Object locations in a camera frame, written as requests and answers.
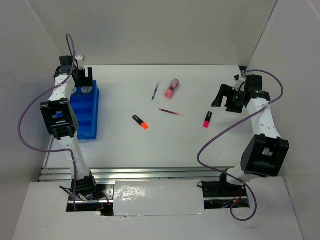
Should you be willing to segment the blue white round jar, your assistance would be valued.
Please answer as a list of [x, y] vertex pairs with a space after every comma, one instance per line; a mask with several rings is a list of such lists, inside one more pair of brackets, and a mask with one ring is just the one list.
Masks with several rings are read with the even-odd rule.
[[79, 95], [79, 89], [77, 87], [74, 87], [71, 91], [71, 96], [76, 97]]
[[80, 89], [80, 93], [82, 95], [92, 95], [94, 93], [94, 88], [92, 86], [84, 86], [84, 87], [81, 87]]

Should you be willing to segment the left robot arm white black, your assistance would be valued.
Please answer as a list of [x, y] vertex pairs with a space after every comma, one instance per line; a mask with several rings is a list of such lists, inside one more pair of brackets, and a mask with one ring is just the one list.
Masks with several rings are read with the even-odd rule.
[[79, 122], [70, 103], [75, 87], [91, 87], [93, 71], [88, 68], [86, 76], [85, 57], [83, 55], [62, 56], [60, 66], [54, 74], [55, 89], [46, 102], [40, 104], [40, 110], [48, 133], [52, 135], [62, 149], [71, 171], [70, 193], [78, 198], [93, 200], [99, 193], [99, 187], [87, 166], [78, 141]]

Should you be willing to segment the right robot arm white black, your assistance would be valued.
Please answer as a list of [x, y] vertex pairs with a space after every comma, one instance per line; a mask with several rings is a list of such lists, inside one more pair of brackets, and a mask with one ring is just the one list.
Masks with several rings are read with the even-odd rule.
[[247, 109], [251, 116], [253, 138], [244, 150], [240, 164], [221, 174], [218, 190], [230, 196], [236, 185], [256, 178], [276, 177], [283, 165], [290, 144], [278, 133], [272, 112], [271, 98], [263, 91], [260, 75], [234, 76], [235, 85], [221, 85], [217, 97], [211, 104], [220, 107], [226, 98], [226, 111], [240, 114]]

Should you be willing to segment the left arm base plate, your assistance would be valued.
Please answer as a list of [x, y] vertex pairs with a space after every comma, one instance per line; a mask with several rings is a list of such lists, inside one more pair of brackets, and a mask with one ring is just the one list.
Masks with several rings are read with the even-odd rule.
[[70, 188], [60, 186], [68, 196], [66, 211], [75, 212], [98, 212], [102, 216], [112, 217], [114, 215], [114, 184], [98, 184], [97, 192], [90, 196], [78, 194], [75, 197], [72, 195]]

